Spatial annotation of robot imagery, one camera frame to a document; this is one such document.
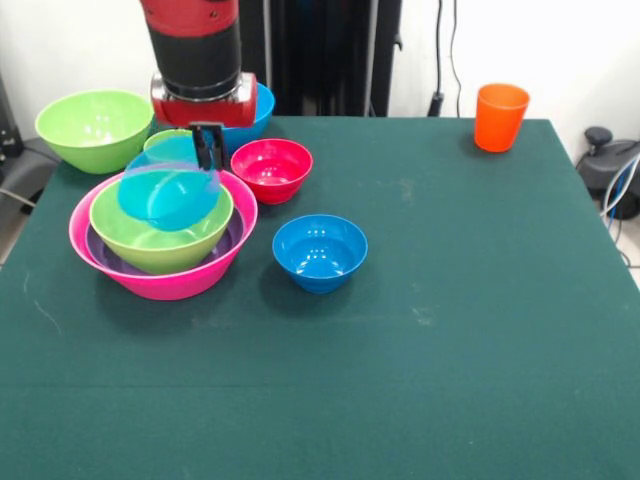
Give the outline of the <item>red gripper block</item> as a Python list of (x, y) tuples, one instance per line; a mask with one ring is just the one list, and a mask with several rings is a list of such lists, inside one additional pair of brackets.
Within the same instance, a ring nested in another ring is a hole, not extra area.
[[(161, 124), (186, 128), (192, 123), (221, 124), (231, 128), (253, 125), (257, 108), (257, 80), (253, 73), (242, 73), (235, 87), (214, 100), (190, 100), (174, 96), (166, 88), (160, 73), (151, 79), (151, 103)], [(221, 125), (211, 127), (212, 158), (216, 170), (224, 169), (224, 135)], [(201, 170), (211, 169), (211, 135), (206, 126), (191, 125), (197, 163)]]

